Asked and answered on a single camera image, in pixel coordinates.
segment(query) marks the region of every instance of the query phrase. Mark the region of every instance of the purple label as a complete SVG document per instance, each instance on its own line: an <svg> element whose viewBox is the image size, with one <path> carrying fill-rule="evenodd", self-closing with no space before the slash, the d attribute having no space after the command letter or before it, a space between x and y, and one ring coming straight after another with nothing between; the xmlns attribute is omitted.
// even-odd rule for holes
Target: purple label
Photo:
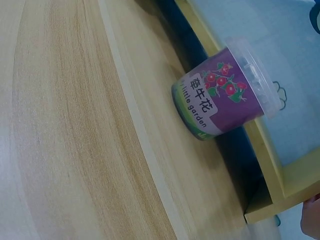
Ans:
<svg viewBox="0 0 320 240"><path fill-rule="evenodd" d="M204 100L196 97L198 92L192 89L191 81L197 78L200 78L201 88L206 89L203 94L198 90ZM253 90L227 48L194 68L181 81L188 86L188 93L193 96L189 103L198 115L201 113L201 120L207 126L210 124L208 119L213 123L210 125L214 126L211 131L208 131L207 127L201 128L202 124L197 121L198 116L191 112L197 127L205 133L213 134L217 129L219 132L227 132L263 115ZM208 96L211 98L208 102L211 105L207 104L210 109L203 109L205 103L201 103L206 101Z"/></svg>

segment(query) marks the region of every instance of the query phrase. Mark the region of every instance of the clear plastic lid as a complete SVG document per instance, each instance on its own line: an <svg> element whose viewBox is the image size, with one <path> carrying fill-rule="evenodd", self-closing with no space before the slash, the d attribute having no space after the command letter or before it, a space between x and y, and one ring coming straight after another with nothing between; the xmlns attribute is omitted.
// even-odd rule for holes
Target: clear plastic lid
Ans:
<svg viewBox="0 0 320 240"><path fill-rule="evenodd" d="M227 38L226 46L252 88L264 114L272 118L281 108L277 90L258 57L244 38Z"/></svg>

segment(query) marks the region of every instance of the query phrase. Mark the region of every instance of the green leaf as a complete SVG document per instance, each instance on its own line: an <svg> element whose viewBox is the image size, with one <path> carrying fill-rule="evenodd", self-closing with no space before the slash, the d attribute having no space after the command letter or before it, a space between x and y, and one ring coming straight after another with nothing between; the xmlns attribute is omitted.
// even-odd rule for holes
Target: green leaf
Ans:
<svg viewBox="0 0 320 240"><path fill-rule="evenodd" d="M217 95L217 89L215 87L210 87L208 93L211 97L215 97Z"/></svg>
<svg viewBox="0 0 320 240"><path fill-rule="evenodd" d="M229 81L232 81L232 80L234 79L234 77L235 77L235 75L232 74L232 75L228 78L228 80L229 80Z"/></svg>
<svg viewBox="0 0 320 240"><path fill-rule="evenodd" d="M224 66L225 64L223 63L223 62L218 62L217 63L217 68L218 68L218 70L220 70L220 69L222 69L222 67Z"/></svg>
<svg viewBox="0 0 320 240"><path fill-rule="evenodd" d="M244 94L243 91L238 91L235 94L233 94L232 96L228 96L228 98L230 98L233 102L235 102L236 104L241 102L241 96Z"/></svg>
<svg viewBox="0 0 320 240"><path fill-rule="evenodd" d="M225 90L229 84L233 84L233 82L232 81L227 81L226 84L223 85L221 88Z"/></svg>

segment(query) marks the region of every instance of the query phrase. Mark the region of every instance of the flower illustration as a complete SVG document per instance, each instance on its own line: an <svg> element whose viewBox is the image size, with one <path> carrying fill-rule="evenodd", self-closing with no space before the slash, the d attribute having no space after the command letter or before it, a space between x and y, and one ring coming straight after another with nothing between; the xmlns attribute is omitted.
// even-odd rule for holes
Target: flower illustration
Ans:
<svg viewBox="0 0 320 240"><path fill-rule="evenodd" d="M214 82L216 80L216 75L214 73L209 73L206 76L206 80L210 83Z"/></svg>
<svg viewBox="0 0 320 240"><path fill-rule="evenodd" d="M206 83L204 84L204 86L205 86L205 89L209 89L209 88L210 88L210 83L209 83L209 82L206 82Z"/></svg>
<svg viewBox="0 0 320 240"><path fill-rule="evenodd" d="M236 88L235 88L235 86L234 86L232 83L230 83L230 84L228 84L228 85L226 86L225 92L226 92L226 94L228 94L229 96L231 96L231 95L235 94Z"/></svg>
<svg viewBox="0 0 320 240"><path fill-rule="evenodd" d="M227 82L227 79L226 79L225 77L223 77L223 76L219 77L219 78L216 80L216 84L217 84L218 86L220 86L220 87L223 86L223 85L225 85L226 82Z"/></svg>
<svg viewBox="0 0 320 240"><path fill-rule="evenodd" d="M240 89L240 91L247 89L247 85L243 82L238 82L236 86Z"/></svg>

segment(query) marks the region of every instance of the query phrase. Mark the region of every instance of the light wood grain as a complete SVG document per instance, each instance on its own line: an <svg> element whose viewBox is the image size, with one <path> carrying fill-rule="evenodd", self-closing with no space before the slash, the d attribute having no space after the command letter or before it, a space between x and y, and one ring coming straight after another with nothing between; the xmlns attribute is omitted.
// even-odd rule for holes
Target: light wood grain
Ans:
<svg viewBox="0 0 320 240"><path fill-rule="evenodd" d="M0 239L279 237L246 226L215 142L180 120L153 3L0 6Z"/></svg>

